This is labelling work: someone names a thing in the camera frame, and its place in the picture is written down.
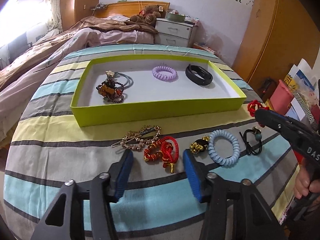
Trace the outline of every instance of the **black hair tie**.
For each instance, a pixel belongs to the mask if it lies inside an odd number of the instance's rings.
[[[212,75],[206,71],[203,67],[189,64],[186,68],[186,76],[193,83],[196,83],[200,86],[207,86],[212,82]]]
[[[256,141],[259,142],[259,150],[258,150],[258,152],[256,152],[253,149],[253,147],[249,144],[249,142],[247,141],[247,133],[254,134],[254,137],[255,137]],[[261,142],[262,134],[261,134],[261,131],[259,129],[253,127],[252,129],[245,130],[243,135],[240,133],[240,136],[241,136],[241,138],[242,138],[242,140],[243,140],[243,142],[245,144],[247,155],[251,155],[251,154],[259,155],[262,152],[262,142]]]

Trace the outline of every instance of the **table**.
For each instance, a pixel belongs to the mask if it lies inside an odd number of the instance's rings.
[[[246,94],[237,111],[198,114],[163,119],[107,124],[80,128],[70,102],[86,61],[127,54],[171,54],[200,57],[214,62]],[[111,205],[120,239],[197,239],[206,204],[193,197],[183,171],[182,152],[190,143],[216,129],[225,129],[240,143],[241,157],[232,168],[212,163],[207,153],[197,157],[224,179],[240,182],[250,179],[257,186],[278,219],[293,196],[299,171],[289,143],[278,133],[262,129],[263,150],[258,156],[245,155],[239,135],[258,126],[247,112],[247,104],[258,95],[231,68],[216,56],[202,50],[161,45],[110,45],[84,49],[67,55],[46,78],[25,109],[12,139],[4,180],[5,214],[17,239],[28,240],[49,203],[64,181],[82,182],[107,171],[123,152],[111,144],[129,130],[158,125],[162,135],[176,138],[180,158],[175,174],[161,163],[145,163],[142,152],[134,152],[134,164],[124,196]],[[256,144],[254,136],[251,144]],[[216,143],[227,157],[232,146]],[[84,227],[90,237],[89,202],[84,201]]]

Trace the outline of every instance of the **green box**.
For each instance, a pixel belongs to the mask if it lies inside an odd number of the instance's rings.
[[[157,80],[152,69],[161,64],[178,72],[173,82]],[[185,68],[199,65],[213,75],[212,84],[198,86],[185,76]],[[125,90],[121,104],[105,104],[95,87],[105,71],[130,75],[134,85]],[[81,76],[71,101],[79,126],[99,125],[172,116],[237,110],[246,95],[216,65],[204,59],[172,55],[124,55],[91,60]]]

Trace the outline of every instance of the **wooden headboard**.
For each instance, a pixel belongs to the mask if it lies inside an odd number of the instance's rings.
[[[94,12],[94,16],[97,18],[107,18],[114,15],[124,15],[126,17],[131,17],[133,15],[139,14],[139,12],[146,5],[161,5],[163,10],[169,9],[170,3],[168,2],[157,2],[157,1],[132,1],[132,2],[118,2],[110,3],[106,9],[97,9]]]

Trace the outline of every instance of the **stuffed animal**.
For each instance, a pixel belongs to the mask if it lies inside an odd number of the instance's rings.
[[[156,19],[161,18],[164,14],[161,14],[159,10],[160,5],[146,5],[144,9],[140,12],[142,15],[133,15],[130,17],[130,21],[137,23],[146,23],[153,27],[156,26]]]

